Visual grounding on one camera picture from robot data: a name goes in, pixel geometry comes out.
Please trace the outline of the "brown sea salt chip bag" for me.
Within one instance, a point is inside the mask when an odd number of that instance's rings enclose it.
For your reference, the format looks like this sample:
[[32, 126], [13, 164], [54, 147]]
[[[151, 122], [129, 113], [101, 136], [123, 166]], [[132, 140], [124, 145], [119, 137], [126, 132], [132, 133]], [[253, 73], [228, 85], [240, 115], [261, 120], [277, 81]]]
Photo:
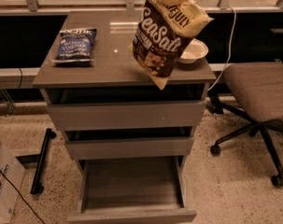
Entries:
[[194, 0], [146, 0], [129, 49], [163, 90], [186, 47], [211, 21]]

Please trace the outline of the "grey top drawer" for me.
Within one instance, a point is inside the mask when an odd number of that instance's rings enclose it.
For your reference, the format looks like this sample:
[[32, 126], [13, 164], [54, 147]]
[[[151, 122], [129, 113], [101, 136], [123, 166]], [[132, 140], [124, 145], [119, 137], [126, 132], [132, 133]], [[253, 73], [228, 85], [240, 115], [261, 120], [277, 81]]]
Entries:
[[48, 111], [58, 130], [83, 131], [197, 126], [204, 108], [203, 101], [183, 101], [49, 105]]

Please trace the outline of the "blue vinegar chip bag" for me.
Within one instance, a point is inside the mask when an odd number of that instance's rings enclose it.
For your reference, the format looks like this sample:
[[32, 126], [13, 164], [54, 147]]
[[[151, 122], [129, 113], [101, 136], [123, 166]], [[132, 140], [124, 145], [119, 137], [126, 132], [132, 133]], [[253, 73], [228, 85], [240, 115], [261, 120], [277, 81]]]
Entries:
[[91, 62], [96, 34], [96, 28], [61, 30], [60, 45], [52, 61], [54, 63]]

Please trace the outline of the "grey middle drawer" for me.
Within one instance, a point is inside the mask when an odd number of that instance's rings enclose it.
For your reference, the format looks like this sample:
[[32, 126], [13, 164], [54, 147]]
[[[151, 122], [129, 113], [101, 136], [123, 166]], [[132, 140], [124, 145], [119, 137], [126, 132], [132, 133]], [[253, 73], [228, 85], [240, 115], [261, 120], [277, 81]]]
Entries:
[[191, 151], [193, 137], [134, 138], [66, 142], [74, 160], [185, 156]]

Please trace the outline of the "grey drawer cabinet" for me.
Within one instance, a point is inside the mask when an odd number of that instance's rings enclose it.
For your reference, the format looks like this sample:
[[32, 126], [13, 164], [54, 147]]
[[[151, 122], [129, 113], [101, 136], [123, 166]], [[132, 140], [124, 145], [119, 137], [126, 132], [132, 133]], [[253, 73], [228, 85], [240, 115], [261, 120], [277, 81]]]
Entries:
[[[56, 65], [52, 59], [58, 48], [51, 47], [34, 81], [35, 87], [40, 89], [44, 96], [47, 107], [75, 104], [205, 102], [207, 89], [215, 79], [205, 59], [200, 59], [191, 65], [176, 64], [163, 90], [160, 90], [139, 66], [128, 49], [139, 18], [139, 12], [128, 13], [124, 9], [70, 13], [63, 25], [65, 30], [84, 27], [97, 29], [92, 50], [93, 60], [81, 67]], [[59, 131], [66, 143], [68, 141], [193, 137], [197, 126]], [[176, 157], [182, 173], [188, 155], [159, 157]], [[72, 160], [83, 176], [85, 162], [90, 160]]]

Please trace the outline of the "grey open bottom drawer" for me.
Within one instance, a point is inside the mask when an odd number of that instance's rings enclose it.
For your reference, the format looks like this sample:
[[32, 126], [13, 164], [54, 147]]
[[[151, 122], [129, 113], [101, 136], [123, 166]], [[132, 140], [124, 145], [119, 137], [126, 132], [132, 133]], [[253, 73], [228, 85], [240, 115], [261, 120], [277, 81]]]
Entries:
[[69, 224], [191, 224], [176, 157], [85, 162], [77, 213]]

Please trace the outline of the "white paper bowl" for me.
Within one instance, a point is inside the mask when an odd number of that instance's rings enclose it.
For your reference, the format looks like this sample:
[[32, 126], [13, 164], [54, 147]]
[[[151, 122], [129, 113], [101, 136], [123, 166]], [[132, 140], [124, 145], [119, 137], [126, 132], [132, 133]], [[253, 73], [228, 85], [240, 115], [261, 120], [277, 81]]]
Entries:
[[198, 39], [193, 39], [186, 47], [178, 61], [180, 63], [194, 63], [197, 60], [204, 58], [207, 53], [207, 45]]

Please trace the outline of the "grey office chair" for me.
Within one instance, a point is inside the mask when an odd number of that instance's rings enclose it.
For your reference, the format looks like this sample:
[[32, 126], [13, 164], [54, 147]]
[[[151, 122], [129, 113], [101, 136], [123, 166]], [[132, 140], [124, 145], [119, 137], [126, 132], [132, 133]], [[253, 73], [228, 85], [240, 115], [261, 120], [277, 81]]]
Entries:
[[277, 169], [271, 182], [276, 187], [283, 187], [283, 166], [269, 134], [270, 131], [283, 133], [283, 63], [232, 63], [223, 71], [223, 78], [240, 107], [223, 103], [219, 92], [212, 89], [208, 92], [209, 110], [218, 114], [228, 110], [249, 124], [218, 139], [210, 147], [211, 154], [218, 156], [221, 143], [242, 133], [251, 136], [260, 133]]

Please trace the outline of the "black metal bar stand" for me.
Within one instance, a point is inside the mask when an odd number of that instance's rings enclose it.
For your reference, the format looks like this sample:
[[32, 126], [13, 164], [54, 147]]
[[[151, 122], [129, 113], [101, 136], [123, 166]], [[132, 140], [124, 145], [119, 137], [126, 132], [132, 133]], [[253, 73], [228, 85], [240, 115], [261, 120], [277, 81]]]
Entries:
[[56, 133], [52, 129], [48, 128], [46, 130], [44, 140], [43, 140], [43, 144], [42, 144], [42, 147], [41, 147], [41, 151], [40, 151], [39, 156], [38, 156], [37, 166], [36, 166], [36, 170], [35, 170], [35, 176], [34, 176], [34, 180], [33, 180], [31, 191], [30, 191], [31, 194], [40, 194], [44, 190], [44, 188], [41, 184], [41, 176], [42, 176], [42, 173], [43, 173], [44, 163], [45, 163], [45, 159], [47, 157], [48, 146], [49, 146], [50, 140], [54, 139], [55, 137], [56, 137]]

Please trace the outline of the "white cardboard box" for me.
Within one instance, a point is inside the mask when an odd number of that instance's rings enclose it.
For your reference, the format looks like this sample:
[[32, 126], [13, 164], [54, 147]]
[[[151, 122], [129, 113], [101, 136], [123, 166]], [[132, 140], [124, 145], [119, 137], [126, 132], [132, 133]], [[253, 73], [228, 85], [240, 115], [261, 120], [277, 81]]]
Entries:
[[0, 141], [0, 224], [9, 224], [25, 168]]

